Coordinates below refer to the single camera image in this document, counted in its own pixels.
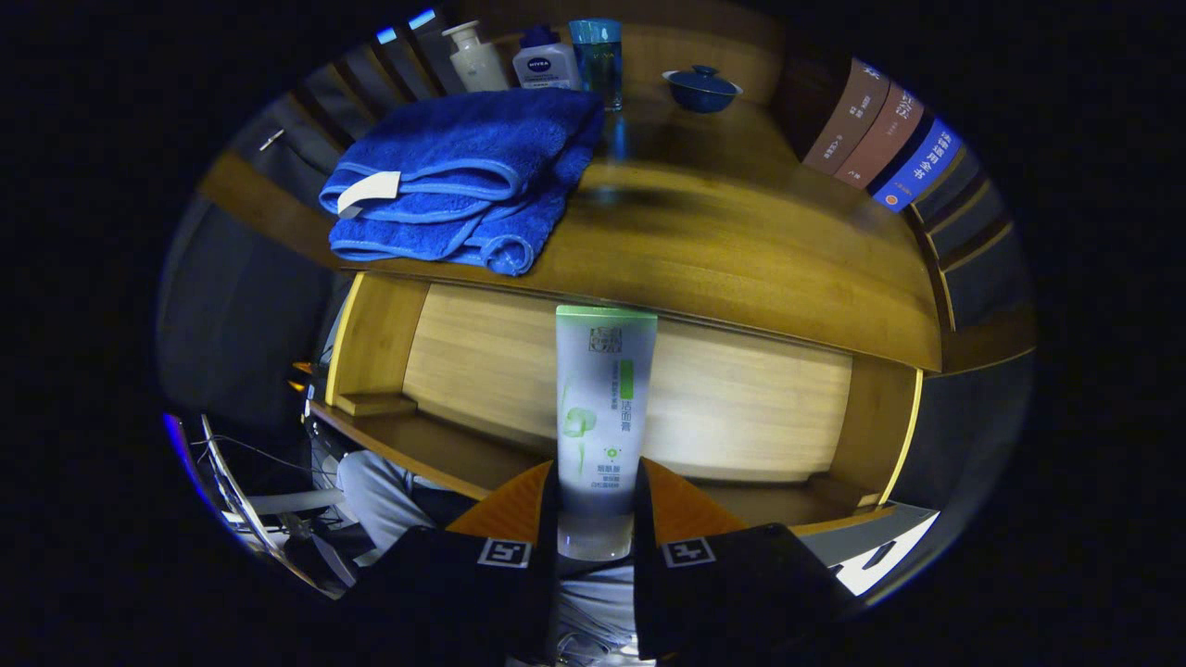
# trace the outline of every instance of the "wooden shelf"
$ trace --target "wooden shelf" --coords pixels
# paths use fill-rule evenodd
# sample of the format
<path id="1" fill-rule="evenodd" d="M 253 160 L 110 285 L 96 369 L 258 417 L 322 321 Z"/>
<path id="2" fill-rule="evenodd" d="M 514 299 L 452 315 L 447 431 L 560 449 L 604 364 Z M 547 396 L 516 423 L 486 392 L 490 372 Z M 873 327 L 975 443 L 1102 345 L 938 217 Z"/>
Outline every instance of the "wooden shelf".
<path id="1" fill-rule="evenodd" d="M 315 401 L 311 412 L 368 450 L 474 500 L 553 458 L 423 415 L 353 418 Z M 853 512 L 805 484 L 691 482 L 750 526 L 777 522 L 798 531 L 816 522 L 850 521 Z"/>
<path id="2" fill-rule="evenodd" d="M 394 418 L 431 415 L 470 428 L 461 440 L 477 433 L 536 457 L 487 479 L 451 471 L 455 462 L 447 456 L 438 463 L 453 445 L 417 444 L 423 457 L 401 446 L 414 459 L 402 465 L 425 464 L 482 497 L 555 456 L 555 306 L 361 273 L 343 305 L 325 402 L 353 418 L 375 415 L 357 424 L 383 431 L 371 438 L 388 446 L 400 436 L 390 430 L 407 427 Z M 922 370 L 664 317 L 651 383 L 645 456 L 714 483 L 810 478 L 812 496 L 855 510 L 884 503 L 893 490 L 918 414 Z M 466 456 L 484 452 L 474 445 Z"/>
<path id="3" fill-rule="evenodd" d="M 548 459 L 420 414 L 356 418 L 315 401 L 310 412 L 359 445 L 474 500 Z"/>
<path id="4" fill-rule="evenodd" d="M 799 167 L 769 112 L 716 115 L 637 88 L 525 275 L 416 260 L 352 265 L 613 303 L 938 370 L 926 267 L 903 216 Z"/>

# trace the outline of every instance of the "book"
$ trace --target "book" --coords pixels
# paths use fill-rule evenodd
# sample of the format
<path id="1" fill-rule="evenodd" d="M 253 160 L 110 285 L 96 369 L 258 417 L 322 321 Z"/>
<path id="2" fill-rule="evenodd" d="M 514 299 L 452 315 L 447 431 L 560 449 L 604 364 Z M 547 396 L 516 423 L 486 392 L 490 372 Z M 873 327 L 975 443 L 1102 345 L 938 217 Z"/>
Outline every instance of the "book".
<path id="1" fill-rule="evenodd" d="M 956 157 L 948 165 L 948 169 L 939 174 L 939 178 L 923 191 L 910 205 L 918 214 L 918 220 L 930 224 L 946 208 L 948 203 L 959 196 L 964 188 L 974 180 L 988 178 L 980 166 L 980 159 L 968 150 L 964 144 Z"/>
<path id="2" fill-rule="evenodd" d="M 906 145 L 923 113 L 923 103 L 891 81 L 878 117 L 833 176 L 854 188 L 868 185 Z"/>
<path id="3" fill-rule="evenodd" d="M 918 119 L 918 126 L 914 127 L 914 132 L 910 134 L 910 139 L 903 144 L 901 150 L 898 154 L 890 160 L 890 164 L 881 170 L 881 173 L 869 179 L 865 184 L 865 191 L 873 196 L 878 190 L 881 189 L 886 183 L 890 183 L 890 177 L 898 173 L 907 161 L 914 155 L 914 151 L 918 151 L 919 146 L 923 145 L 923 140 L 931 132 L 935 126 L 935 114 L 931 113 L 930 108 L 923 109 L 923 117 Z"/>
<path id="4" fill-rule="evenodd" d="M 890 80 L 856 58 L 841 61 L 796 44 L 771 107 L 799 160 L 831 176 L 881 112 Z"/>
<path id="5" fill-rule="evenodd" d="M 892 211 L 906 208 L 951 164 L 951 159 L 959 151 L 962 144 L 946 123 L 935 119 L 918 148 L 901 161 L 892 176 L 884 179 L 882 183 L 876 183 L 878 188 L 873 191 L 873 198 Z"/>

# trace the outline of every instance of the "cable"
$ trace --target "cable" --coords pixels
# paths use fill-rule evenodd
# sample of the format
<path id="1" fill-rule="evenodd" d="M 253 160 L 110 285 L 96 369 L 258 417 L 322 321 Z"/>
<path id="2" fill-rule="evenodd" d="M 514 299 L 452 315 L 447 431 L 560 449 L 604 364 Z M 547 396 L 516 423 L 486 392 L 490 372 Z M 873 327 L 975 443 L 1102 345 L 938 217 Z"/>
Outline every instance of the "cable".
<path id="1" fill-rule="evenodd" d="M 289 468 L 295 468 L 296 470 L 304 470 L 304 471 L 307 471 L 307 472 L 319 472 L 321 475 L 325 475 L 326 477 L 331 477 L 331 476 L 332 477 L 337 477 L 338 476 L 337 472 L 326 472 L 326 471 L 320 470 L 318 468 L 305 468 L 304 465 L 296 465 L 295 463 L 288 463 L 287 460 L 285 460 L 282 458 L 276 458 L 276 457 L 272 456 L 270 453 L 268 453 L 268 452 L 266 452 L 266 451 L 263 451 L 263 450 L 261 450 L 259 447 L 254 447 L 254 446 L 251 446 L 251 445 L 249 445 L 249 444 L 247 444 L 247 443 L 244 443 L 242 440 L 236 440 L 235 438 L 231 438 L 229 436 L 215 436 L 213 438 L 210 438 L 208 440 L 198 440 L 197 443 L 190 443 L 190 444 L 191 445 L 200 445 L 203 443 L 208 443 L 209 440 L 221 440 L 221 442 L 224 442 L 224 443 L 235 443 L 236 445 L 244 446 L 244 447 L 247 447 L 247 449 L 249 449 L 249 450 L 251 450 L 251 451 L 254 451 L 256 453 L 263 455 L 263 456 L 270 458 L 272 460 L 275 460 L 276 463 L 282 463 L 282 464 L 285 464 L 285 465 L 287 465 Z"/>

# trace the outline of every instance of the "bottle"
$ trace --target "bottle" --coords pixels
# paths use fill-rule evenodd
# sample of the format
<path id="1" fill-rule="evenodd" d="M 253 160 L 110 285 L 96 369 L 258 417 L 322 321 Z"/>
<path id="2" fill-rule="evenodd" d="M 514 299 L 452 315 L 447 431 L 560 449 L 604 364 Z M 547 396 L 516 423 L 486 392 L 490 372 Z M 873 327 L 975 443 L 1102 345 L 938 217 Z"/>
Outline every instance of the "bottle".
<path id="1" fill-rule="evenodd" d="M 457 43 L 457 53 L 448 59 L 461 77 L 461 84 L 470 93 L 480 90 L 509 90 L 506 74 L 498 61 L 493 44 L 478 42 L 478 21 L 470 21 L 441 31 L 441 37 L 452 37 Z"/>
<path id="2" fill-rule="evenodd" d="M 561 44 L 560 34 L 551 32 L 548 24 L 524 31 L 519 46 L 522 51 L 515 56 L 512 64 L 523 88 L 581 89 L 573 47 Z"/>
<path id="3" fill-rule="evenodd" d="M 621 110 L 621 24 L 613 19 L 568 21 L 585 90 L 605 100 L 605 110 Z"/>
<path id="4" fill-rule="evenodd" d="M 653 313 L 556 307 L 556 550 L 567 558 L 630 553 L 657 335 Z"/>

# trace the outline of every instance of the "brown book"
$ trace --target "brown book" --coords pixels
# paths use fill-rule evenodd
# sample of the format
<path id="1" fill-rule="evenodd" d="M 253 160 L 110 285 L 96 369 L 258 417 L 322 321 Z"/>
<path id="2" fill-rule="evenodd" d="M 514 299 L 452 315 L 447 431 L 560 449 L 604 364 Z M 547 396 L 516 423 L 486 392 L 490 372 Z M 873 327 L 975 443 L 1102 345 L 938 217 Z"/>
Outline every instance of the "brown book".
<path id="1" fill-rule="evenodd" d="M 803 157 L 803 164 L 829 176 L 836 173 L 873 125 L 888 91 L 886 75 L 853 58 L 840 102 Z"/>
<path id="2" fill-rule="evenodd" d="M 810 33 L 795 26 L 788 26 L 786 31 L 783 70 L 770 108 L 802 163 L 836 110 L 853 69 L 853 57 L 828 42 L 816 43 Z"/>
<path id="3" fill-rule="evenodd" d="M 865 188 L 901 151 L 922 117 L 923 103 L 890 82 L 890 95 L 876 120 L 833 176 L 854 188 Z"/>

